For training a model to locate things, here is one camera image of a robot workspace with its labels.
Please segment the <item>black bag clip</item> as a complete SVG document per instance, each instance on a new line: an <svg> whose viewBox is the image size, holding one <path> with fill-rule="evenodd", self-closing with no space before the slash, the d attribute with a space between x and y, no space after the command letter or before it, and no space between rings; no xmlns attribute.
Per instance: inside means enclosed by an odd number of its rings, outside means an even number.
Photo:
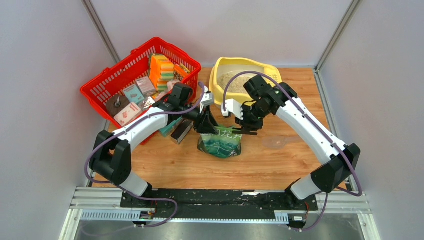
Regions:
<svg viewBox="0 0 424 240"><path fill-rule="evenodd" d="M237 135L251 135L251 136L257 136L257 131L246 129L246 128L232 128L231 129L232 134Z"/></svg>

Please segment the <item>green litter bag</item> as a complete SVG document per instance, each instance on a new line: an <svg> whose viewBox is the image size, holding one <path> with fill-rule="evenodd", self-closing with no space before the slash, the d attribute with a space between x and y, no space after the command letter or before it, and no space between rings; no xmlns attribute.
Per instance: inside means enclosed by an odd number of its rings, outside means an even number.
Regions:
<svg viewBox="0 0 424 240"><path fill-rule="evenodd" d="M227 159L242 153L242 134L233 133L232 127L216 127L217 134L201 134L197 149L211 156Z"/></svg>

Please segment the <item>clear plastic scoop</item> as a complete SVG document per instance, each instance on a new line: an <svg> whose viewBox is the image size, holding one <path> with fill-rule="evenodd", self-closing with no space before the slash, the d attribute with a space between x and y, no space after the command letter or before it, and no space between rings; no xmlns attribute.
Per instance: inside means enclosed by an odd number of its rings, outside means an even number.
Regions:
<svg viewBox="0 0 424 240"><path fill-rule="evenodd" d="M262 139L262 145L269 149L283 149L286 145L299 143L299 136L267 136Z"/></svg>

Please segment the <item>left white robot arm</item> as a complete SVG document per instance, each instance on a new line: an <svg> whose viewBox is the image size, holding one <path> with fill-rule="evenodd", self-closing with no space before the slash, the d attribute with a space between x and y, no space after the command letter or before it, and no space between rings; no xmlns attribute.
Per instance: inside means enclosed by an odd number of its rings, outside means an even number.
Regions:
<svg viewBox="0 0 424 240"><path fill-rule="evenodd" d="M132 152L152 134L179 118L191 121L200 134L216 134L218 124L210 112L213 93L202 82L199 86L201 96L194 104L189 102L194 90L186 84L177 83L171 93L127 126L114 132L101 131L85 162L85 171L92 170L105 179L103 183L132 193L136 204L148 207L153 201L153 194L148 190L149 183L132 171Z"/></svg>

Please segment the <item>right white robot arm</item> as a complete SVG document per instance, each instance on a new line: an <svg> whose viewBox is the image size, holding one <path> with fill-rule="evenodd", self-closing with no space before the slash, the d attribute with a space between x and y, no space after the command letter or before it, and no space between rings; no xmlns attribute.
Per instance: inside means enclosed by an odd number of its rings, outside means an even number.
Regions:
<svg viewBox="0 0 424 240"><path fill-rule="evenodd" d="M363 189L355 172L361 154L359 147L354 143L346 145L326 129L288 84L276 82L271 86L265 81L271 81L270 76L256 71L252 74L254 77L243 87L253 104L245 106L234 99L227 99L222 103L221 113L233 113L236 123L241 126L239 134L249 135L256 135L263 126L264 118L273 114L295 130L321 163L320 167L285 190L286 205L293 210L299 209L307 197L320 192L331 193L349 176L353 176L357 185L357 193L350 194L360 197Z"/></svg>

